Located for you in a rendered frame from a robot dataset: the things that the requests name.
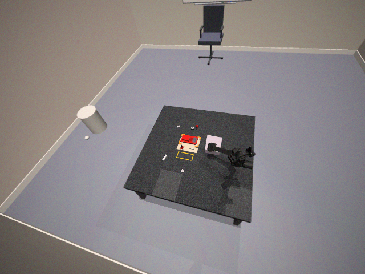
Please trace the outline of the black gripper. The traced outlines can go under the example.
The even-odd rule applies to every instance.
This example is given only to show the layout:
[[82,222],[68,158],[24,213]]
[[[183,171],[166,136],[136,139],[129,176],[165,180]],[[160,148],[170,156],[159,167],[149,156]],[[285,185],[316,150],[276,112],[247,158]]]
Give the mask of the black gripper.
[[252,150],[251,146],[246,149],[245,154],[243,154],[242,152],[240,153],[240,151],[238,150],[236,153],[230,154],[228,158],[231,161],[231,163],[242,164],[243,162],[245,162],[244,160],[246,159],[245,157],[247,156],[249,157],[255,156],[255,152]]

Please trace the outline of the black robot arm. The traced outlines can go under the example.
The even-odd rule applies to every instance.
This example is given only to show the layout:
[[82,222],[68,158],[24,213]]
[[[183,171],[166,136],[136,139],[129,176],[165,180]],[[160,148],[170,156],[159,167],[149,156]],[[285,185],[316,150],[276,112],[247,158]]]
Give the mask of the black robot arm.
[[[223,149],[223,148],[219,148],[219,147],[216,147],[217,144],[215,143],[209,143],[208,144],[208,148],[207,150],[208,151],[218,151],[218,152],[222,152],[224,154],[227,154],[227,156],[229,156],[230,154],[233,154],[233,153],[236,153],[238,150],[240,151],[240,153],[242,152],[242,150],[240,148],[234,148],[232,150],[226,150],[226,149]],[[242,164],[238,164],[238,163],[231,163],[232,166],[235,166],[235,167],[243,167],[243,168],[249,168],[249,169],[252,169],[253,168],[253,162],[251,161],[248,161],[248,160],[244,160],[245,162],[243,162]]]

